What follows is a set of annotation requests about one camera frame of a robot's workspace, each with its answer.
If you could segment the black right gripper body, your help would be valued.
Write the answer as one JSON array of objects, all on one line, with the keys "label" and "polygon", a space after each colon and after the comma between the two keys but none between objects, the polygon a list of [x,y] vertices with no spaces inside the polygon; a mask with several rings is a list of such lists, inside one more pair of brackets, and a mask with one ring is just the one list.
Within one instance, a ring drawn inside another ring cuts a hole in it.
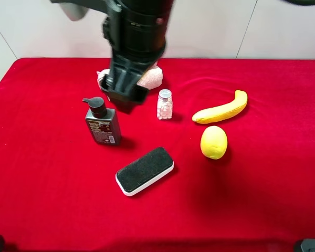
[{"label": "black right gripper body", "polygon": [[164,50],[162,47],[154,52],[130,54],[112,49],[110,71],[99,80],[99,86],[119,111],[131,113],[145,101],[149,90],[139,86],[138,82]]}]

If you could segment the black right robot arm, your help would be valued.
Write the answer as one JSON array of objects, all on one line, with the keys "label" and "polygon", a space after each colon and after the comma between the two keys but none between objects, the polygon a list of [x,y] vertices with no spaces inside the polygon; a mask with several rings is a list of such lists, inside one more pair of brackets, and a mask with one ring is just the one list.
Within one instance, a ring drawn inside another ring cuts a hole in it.
[{"label": "black right robot arm", "polygon": [[142,104],[148,88],[138,85],[162,57],[173,1],[57,1],[71,20],[89,9],[106,14],[104,38],[112,49],[110,72],[100,80],[101,91],[119,111],[130,113]]}]

